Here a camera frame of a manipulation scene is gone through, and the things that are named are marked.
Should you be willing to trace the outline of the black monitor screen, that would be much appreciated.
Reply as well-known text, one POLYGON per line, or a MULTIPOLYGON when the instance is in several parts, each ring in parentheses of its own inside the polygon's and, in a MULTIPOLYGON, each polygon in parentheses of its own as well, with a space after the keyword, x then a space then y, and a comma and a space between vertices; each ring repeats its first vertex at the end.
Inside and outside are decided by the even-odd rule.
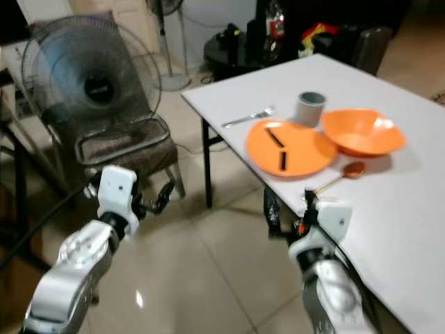
POLYGON ((29 39, 28 26, 17 0, 0 0, 0 45, 29 39))

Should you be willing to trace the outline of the black table leg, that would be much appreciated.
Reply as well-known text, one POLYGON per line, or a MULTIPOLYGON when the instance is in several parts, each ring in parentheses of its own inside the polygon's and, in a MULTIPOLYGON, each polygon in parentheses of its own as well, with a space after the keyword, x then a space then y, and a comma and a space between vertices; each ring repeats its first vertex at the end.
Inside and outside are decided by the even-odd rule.
POLYGON ((211 174, 211 162, 210 153, 211 146, 214 144, 213 137, 210 137, 210 125, 204 118, 201 120, 202 130, 202 147, 203 147, 203 166, 204 166, 204 203, 206 203, 207 209, 211 209, 213 206, 213 189, 212 189, 212 174, 211 174))

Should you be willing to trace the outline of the white pedestal fan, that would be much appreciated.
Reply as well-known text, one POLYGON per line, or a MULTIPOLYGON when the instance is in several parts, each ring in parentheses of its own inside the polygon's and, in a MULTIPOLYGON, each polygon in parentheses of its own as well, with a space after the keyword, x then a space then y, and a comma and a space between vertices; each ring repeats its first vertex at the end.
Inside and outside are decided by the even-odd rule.
POLYGON ((160 89, 165 92, 175 92, 185 89, 191 83, 191 77, 187 70, 182 73, 174 73, 172 69, 172 57, 168 44, 168 35, 166 35, 165 17, 175 14, 180 10, 184 0, 146 0, 147 9, 152 12, 158 24, 159 41, 165 52, 166 74, 160 76, 160 89))

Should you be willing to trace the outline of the brown cushioned metal chair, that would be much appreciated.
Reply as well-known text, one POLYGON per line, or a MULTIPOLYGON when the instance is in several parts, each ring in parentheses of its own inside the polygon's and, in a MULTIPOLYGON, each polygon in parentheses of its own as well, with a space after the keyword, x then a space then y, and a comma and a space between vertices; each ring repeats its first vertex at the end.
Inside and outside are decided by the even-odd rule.
MULTIPOLYGON (((94 26, 100 26, 103 29, 114 26, 121 31, 130 32, 140 41, 136 34, 124 26, 118 25, 114 20, 93 15, 73 15, 35 23, 31 27, 31 38, 36 32, 41 31, 91 29, 94 26)), ((147 53, 150 53, 146 45, 144 47, 147 53)), ((178 197, 184 198, 186 190, 178 162, 178 147, 172 139, 168 124, 158 114, 159 106, 160 103, 152 117, 133 122, 127 128, 107 127, 94 132, 74 133, 58 132, 53 125, 42 120, 33 104, 35 114, 38 115, 42 124, 47 127, 51 136, 57 140, 64 158, 68 158, 76 164, 83 174, 92 174, 108 165, 128 168, 139 176, 150 176, 162 171, 168 175, 169 180, 176 182, 174 192, 178 197)))

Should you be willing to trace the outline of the orange bowl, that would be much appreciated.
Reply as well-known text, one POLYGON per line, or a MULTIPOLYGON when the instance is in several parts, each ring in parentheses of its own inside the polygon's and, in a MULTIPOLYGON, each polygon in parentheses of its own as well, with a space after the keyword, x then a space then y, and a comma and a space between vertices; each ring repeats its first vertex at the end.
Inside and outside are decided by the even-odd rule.
POLYGON ((358 157, 387 155, 407 143, 394 121, 375 109, 333 109, 321 115, 321 127, 341 150, 358 157))

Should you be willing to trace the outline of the clear bottle with red label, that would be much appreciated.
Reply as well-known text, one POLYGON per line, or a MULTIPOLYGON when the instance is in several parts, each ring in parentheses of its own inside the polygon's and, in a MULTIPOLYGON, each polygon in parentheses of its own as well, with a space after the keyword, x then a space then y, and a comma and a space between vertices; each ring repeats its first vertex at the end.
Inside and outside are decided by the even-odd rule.
POLYGON ((273 63, 280 56, 285 38, 285 12, 279 0, 269 0, 265 7, 266 41, 264 60, 273 63))

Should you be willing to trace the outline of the orange plate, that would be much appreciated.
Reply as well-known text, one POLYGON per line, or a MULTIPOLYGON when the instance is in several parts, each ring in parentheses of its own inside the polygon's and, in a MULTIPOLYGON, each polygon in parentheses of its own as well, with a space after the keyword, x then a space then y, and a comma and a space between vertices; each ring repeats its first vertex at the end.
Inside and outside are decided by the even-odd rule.
POLYGON ((337 158, 337 146, 315 129, 285 120, 262 120, 248 131, 245 140, 248 158, 267 174, 299 177, 316 174, 337 158), (283 142, 276 146, 264 127, 272 127, 283 142), (287 169, 281 172, 280 152, 287 152, 287 169))

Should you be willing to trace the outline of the dark upholstered chair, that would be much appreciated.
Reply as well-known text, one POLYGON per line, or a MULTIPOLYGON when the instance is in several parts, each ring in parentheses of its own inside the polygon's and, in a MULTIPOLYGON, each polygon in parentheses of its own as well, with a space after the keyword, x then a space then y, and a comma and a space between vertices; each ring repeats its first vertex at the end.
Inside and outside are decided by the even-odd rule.
POLYGON ((344 25, 337 34, 337 60, 376 76, 393 34, 388 26, 344 25))

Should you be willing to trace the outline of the brown spoon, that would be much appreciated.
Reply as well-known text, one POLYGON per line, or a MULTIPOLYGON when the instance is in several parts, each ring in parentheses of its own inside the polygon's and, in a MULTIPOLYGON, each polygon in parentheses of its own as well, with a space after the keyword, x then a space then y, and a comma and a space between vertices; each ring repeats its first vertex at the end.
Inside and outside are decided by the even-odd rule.
POLYGON ((365 175, 365 172, 366 172, 366 164, 364 162, 362 161, 350 162, 350 164, 346 164, 341 169, 340 174, 336 178, 331 179, 329 182, 325 182, 325 184, 322 184, 320 187, 315 188, 314 190, 311 190, 311 193, 314 194, 314 196, 318 196, 331 186, 337 184, 337 182, 343 179, 350 179, 350 180, 358 179, 363 175, 365 175))

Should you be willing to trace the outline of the grey cup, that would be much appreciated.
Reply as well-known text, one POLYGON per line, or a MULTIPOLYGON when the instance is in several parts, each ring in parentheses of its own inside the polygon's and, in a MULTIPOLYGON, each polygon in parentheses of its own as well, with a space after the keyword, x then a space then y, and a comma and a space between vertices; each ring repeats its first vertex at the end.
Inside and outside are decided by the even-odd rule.
POLYGON ((298 105, 296 105, 296 111, 291 121, 308 128, 317 127, 326 102, 327 98, 325 98, 322 93, 314 91, 300 93, 298 96, 298 105))

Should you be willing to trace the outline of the black round electric fan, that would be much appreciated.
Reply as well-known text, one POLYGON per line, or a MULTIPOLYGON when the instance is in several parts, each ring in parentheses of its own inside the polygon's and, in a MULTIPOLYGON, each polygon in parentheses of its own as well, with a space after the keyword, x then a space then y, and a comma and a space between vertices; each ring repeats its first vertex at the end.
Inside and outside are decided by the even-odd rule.
POLYGON ((156 61, 114 26, 36 32, 20 69, 26 96, 58 132, 127 128, 160 102, 156 61))

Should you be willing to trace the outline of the silver metal fork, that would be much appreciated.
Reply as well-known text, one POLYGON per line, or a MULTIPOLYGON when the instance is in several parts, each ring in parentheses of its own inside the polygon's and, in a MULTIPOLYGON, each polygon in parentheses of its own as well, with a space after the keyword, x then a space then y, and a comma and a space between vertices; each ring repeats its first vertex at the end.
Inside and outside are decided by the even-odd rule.
POLYGON ((225 124, 222 124, 221 127, 227 129, 227 128, 233 127, 233 125, 245 123, 247 121, 258 120, 258 118, 266 118, 266 117, 269 117, 271 114, 274 114, 274 111, 275 111, 275 108, 273 106, 269 106, 269 107, 266 107, 261 112, 253 113, 251 115, 239 118, 238 120, 226 122, 225 124))

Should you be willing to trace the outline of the red and yellow bag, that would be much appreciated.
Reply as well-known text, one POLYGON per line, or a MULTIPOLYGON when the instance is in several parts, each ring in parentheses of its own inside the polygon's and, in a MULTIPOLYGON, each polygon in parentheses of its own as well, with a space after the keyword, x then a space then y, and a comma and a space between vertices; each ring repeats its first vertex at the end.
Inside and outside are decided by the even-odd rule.
POLYGON ((338 28, 335 25, 316 23, 307 31, 303 32, 300 38, 300 48, 298 58, 312 56, 315 53, 315 40, 327 38, 330 40, 337 34, 338 28))

